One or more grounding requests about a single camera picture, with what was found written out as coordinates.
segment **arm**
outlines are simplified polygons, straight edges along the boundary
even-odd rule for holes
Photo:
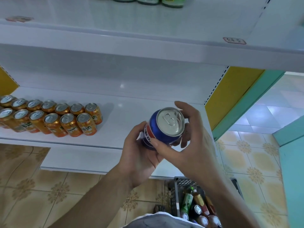
[[[119,163],[50,228],[106,228],[110,224],[131,190],[148,179],[162,160],[136,141],[145,124],[131,130]]]
[[[223,227],[260,227],[232,182],[219,169],[212,138],[203,127],[199,111],[184,102],[177,101],[175,104],[190,122],[186,124],[181,147],[191,142],[177,152],[157,139],[151,139],[157,152],[205,190]]]

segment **green bottle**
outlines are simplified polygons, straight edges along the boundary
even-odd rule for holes
[[[192,200],[193,200],[193,187],[190,186],[185,194],[183,206],[181,207],[181,212],[186,214],[189,213]]]

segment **pepsi can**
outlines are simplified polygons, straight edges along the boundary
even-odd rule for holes
[[[165,144],[172,144],[181,137],[185,129],[185,119],[181,112],[173,107],[156,111],[141,132],[140,139],[148,149],[156,150],[151,144],[151,138],[156,138]]]

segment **yellow panel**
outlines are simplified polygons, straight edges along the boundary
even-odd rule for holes
[[[0,95],[9,95],[17,89],[19,85],[0,66]]]
[[[210,97],[205,109],[213,130],[261,76],[264,70],[230,67]]]

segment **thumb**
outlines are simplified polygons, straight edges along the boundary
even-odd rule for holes
[[[167,161],[171,162],[173,165],[176,164],[176,161],[180,155],[180,152],[172,149],[170,146],[166,145],[165,143],[151,138],[151,144],[157,150],[157,152],[163,156]]]

